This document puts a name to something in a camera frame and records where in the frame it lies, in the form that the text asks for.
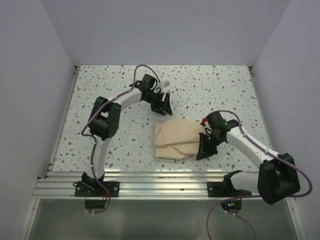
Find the beige surgical cloth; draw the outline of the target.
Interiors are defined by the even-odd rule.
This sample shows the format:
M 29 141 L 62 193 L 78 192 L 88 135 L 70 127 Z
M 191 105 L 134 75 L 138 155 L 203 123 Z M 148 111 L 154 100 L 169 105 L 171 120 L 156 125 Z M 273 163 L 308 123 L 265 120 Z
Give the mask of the beige surgical cloth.
M 185 118 L 170 118 L 154 124 L 154 157 L 183 160 L 197 155 L 203 127 Z

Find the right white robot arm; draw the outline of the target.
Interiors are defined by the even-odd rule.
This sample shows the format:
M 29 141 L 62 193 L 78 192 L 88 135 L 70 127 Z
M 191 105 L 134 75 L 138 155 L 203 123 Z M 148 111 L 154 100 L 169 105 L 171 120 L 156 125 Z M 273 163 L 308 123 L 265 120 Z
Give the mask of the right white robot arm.
M 255 193 L 269 205 L 293 196 L 301 189 L 295 161 L 288 154 L 271 150 L 252 137 L 239 118 L 225 120 L 220 111 L 213 111 L 201 121 L 196 159 L 202 160 L 218 153 L 218 146 L 227 143 L 239 150 L 257 168 L 257 174 L 242 170 L 227 173 L 217 185 L 208 186 L 218 196 L 238 197 Z

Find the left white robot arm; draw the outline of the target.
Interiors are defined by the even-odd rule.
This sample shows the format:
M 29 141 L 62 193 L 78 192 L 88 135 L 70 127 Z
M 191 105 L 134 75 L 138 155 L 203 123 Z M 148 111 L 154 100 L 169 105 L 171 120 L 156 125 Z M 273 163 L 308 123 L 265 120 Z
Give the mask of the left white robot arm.
M 81 131 L 84 137 L 94 140 L 90 156 L 90 169 L 82 174 L 81 182 L 92 196 L 103 193 L 105 160 L 111 138 L 119 129 L 121 112 L 133 104 L 146 102 L 150 110 L 162 116 L 173 114 L 170 93 L 163 92 L 163 86 L 157 87 L 157 79 L 145 74 L 141 81 L 134 81 L 129 90 L 112 97 L 98 97 L 93 105 L 87 124 Z

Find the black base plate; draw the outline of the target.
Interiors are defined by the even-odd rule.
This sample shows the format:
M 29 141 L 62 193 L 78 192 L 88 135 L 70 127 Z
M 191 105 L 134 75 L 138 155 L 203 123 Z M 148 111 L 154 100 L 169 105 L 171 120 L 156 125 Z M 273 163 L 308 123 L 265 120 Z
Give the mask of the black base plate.
M 209 198 L 233 198 L 252 195 L 250 191 L 246 190 L 227 190 L 222 181 L 208 181 L 206 185 Z
M 90 187 L 81 181 L 72 184 L 75 187 L 74 195 L 76 197 L 105 197 L 106 195 L 111 198 L 119 196 L 120 183 L 118 181 L 104 181 L 102 185 L 108 190 L 108 194 L 100 185 Z

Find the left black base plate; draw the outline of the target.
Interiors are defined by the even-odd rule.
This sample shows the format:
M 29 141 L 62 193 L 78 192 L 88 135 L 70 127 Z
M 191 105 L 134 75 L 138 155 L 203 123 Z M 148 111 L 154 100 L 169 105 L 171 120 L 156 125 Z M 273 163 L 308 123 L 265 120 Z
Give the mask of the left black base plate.
M 118 181 L 104 181 L 102 185 L 108 190 L 108 194 L 100 185 L 90 187 L 81 181 L 72 184 L 75 187 L 74 195 L 76 197 L 105 197 L 106 195 L 111 198 L 119 196 L 120 183 Z

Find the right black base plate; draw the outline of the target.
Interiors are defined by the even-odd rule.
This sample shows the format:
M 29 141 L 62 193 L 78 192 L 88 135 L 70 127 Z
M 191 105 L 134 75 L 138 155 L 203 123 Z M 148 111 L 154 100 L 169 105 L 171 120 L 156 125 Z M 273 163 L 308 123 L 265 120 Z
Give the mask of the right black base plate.
M 222 181 L 208 181 L 206 185 L 209 198 L 233 198 L 252 195 L 250 191 L 246 190 L 227 190 Z

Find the aluminium mounting rail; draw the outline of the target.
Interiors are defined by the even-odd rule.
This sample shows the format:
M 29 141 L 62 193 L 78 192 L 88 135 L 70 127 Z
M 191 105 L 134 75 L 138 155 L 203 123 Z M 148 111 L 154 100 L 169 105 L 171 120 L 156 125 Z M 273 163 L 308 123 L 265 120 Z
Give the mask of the aluminium mounting rail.
M 107 172 L 105 181 L 119 182 L 116 200 L 206 200 L 207 182 L 220 182 L 225 172 Z M 33 199 L 75 199 L 73 183 L 81 172 L 50 171 L 36 181 Z

